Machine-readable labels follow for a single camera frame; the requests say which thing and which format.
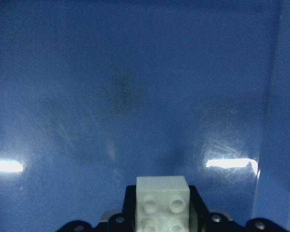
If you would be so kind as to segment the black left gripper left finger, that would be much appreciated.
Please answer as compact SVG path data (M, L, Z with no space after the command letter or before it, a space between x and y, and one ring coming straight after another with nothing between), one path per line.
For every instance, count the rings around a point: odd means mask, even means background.
M95 227L85 221L68 222L57 232L136 232L136 185L127 186L121 212L112 213L108 219L101 220Z

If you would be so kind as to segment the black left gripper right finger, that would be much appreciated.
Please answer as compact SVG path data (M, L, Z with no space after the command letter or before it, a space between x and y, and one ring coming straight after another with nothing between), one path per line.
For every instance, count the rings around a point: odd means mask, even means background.
M190 232L287 232L285 228L265 218L253 218L241 226L225 213L209 211L195 186L189 185Z

